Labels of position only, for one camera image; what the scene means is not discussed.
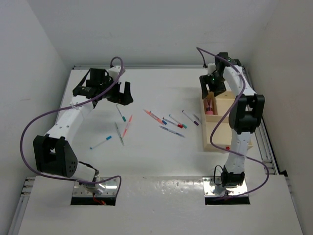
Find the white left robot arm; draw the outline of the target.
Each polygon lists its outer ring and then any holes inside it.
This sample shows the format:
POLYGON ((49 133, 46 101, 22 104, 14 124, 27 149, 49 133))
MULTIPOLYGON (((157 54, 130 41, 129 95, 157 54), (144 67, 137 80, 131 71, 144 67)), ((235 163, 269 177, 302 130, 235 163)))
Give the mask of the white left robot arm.
POLYGON ((204 69, 136 69, 120 78, 130 83, 133 102, 105 99, 63 111, 48 131, 65 138, 77 159, 100 176, 197 176, 209 159, 201 128, 187 118, 200 112, 199 77, 204 69))

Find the orange highlighter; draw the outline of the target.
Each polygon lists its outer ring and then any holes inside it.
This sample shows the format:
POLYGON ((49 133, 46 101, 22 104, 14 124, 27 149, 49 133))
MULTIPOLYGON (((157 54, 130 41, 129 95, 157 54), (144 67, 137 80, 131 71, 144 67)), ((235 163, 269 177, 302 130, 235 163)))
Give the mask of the orange highlighter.
POLYGON ((129 127, 130 127, 130 124, 131 124, 131 122, 132 122, 132 119, 133 119, 133 115, 130 116, 130 118, 129 118, 127 124, 126 124, 126 127, 125 127, 125 130, 124 130, 124 132, 123 132, 122 138, 124 138, 124 137, 126 136, 126 133, 127 133, 128 129, 129 129, 129 127))

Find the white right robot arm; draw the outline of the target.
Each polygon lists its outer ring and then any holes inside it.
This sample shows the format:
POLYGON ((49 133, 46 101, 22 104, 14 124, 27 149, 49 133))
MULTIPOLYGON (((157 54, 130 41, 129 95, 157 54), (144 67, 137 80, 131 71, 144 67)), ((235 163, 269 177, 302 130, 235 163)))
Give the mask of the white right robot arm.
POLYGON ((201 95, 218 96, 226 91, 228 83, 235 96, 233 104, 223 115, 228 118, 232 131, 228 159, 221 173, 221 187, 241 186, 245 179, 245 159, 252 134, 260 126, 265 97, 257 94, 247 82, 239 60, 231 59, 226 52, 215 55, 215 68, 200 76, 201 95))

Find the clear blue ballpoint pen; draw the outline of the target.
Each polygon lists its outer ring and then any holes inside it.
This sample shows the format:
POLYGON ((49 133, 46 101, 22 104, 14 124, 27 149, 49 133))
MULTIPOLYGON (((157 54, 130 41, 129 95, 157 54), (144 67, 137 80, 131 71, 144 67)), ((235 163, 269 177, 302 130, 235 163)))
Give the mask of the clear blue ballpoint pen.
POLYGON ((177 136, 180 136, 180 137, 182 137, 182 138, 185 138, 185 136, 184 136, 183 134, 178 133, 178 132, 176 132, 176 131, 174 131, 174 130, 168 129, 168 128, 164 127, 164 126, 159 126, 159 128, 161 128, 161 129, 163 129, 163 130, 165 130, 165 131, 168 131, 168 132, 170 132, 170 133, 172 133, 172 134, 174 134, 174 135, 177 135, 177 136))

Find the pink eraser roll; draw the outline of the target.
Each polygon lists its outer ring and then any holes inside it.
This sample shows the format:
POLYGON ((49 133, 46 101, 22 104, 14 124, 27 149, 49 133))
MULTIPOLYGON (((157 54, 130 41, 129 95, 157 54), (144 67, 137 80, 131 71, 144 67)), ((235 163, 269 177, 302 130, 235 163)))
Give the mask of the pink eraser roll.
POLYGON ((214 109, 214 100, 212 98, 204 99, 203 104, 206 115, 217 115, 217 112, 214 109))

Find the orange highlighter pen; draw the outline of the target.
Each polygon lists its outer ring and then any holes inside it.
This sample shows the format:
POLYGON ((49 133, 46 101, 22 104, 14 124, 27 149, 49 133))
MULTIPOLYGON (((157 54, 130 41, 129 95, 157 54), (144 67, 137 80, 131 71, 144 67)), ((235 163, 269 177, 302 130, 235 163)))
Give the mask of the orange highlighter pen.
POLYGON ((145 113, 147 113, 149 116, 151 116, 154 120, 156 120, 157 122, 159 122, 161 125, 166 125, 167 123, 163 120, 161 120, 160 118, 158 118, 155 114, 153 114, 151 111, 148 110, 143 110, 145 113))

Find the red capped white marker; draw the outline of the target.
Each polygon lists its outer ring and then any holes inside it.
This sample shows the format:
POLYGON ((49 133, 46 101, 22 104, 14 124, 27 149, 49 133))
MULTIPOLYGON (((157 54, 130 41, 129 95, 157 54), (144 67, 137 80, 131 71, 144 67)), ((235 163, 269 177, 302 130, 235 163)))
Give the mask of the red capped white marker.
POLYGON ((179 122, 176 118, 174 118, 171 114, 169 114, 169 117, 174 120, 177 124, 179 124, 182 128, 184 128, 183 124, 179 122))

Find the light blue capped marker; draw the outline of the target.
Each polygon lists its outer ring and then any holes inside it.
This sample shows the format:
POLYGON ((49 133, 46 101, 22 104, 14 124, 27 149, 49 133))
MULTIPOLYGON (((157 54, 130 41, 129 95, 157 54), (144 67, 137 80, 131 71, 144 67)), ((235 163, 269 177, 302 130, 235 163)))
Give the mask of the light blue capped marker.
POLYGON ((95 149, 95 148, 97 148, 98 146, 100 146, 100 145, 104 144, 105 142, 107 142, 108 140, 110 140, 111 138, 112 138, 112 136, 108 136, 108 137, 106 137, 102 142, 97 143, 97 144, 94 145, 94 146, 91 146, 89 149, 95 149))

